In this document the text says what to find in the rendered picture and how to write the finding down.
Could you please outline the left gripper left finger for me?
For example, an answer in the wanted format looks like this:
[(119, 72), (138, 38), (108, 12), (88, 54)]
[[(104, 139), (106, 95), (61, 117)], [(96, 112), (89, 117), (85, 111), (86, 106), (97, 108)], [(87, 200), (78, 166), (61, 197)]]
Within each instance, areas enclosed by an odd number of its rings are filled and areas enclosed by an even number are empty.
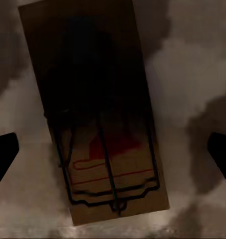
[(0, 136), (0, 181), (18, 152), (19, 144), (14, 132)]

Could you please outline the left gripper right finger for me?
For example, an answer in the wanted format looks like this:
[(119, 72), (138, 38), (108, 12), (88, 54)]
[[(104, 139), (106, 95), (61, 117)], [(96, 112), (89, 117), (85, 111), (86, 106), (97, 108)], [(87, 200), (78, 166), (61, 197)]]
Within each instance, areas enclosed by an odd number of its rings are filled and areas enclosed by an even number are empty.
[(212, 132), (208, 151), (226, 179), (226, 135)]

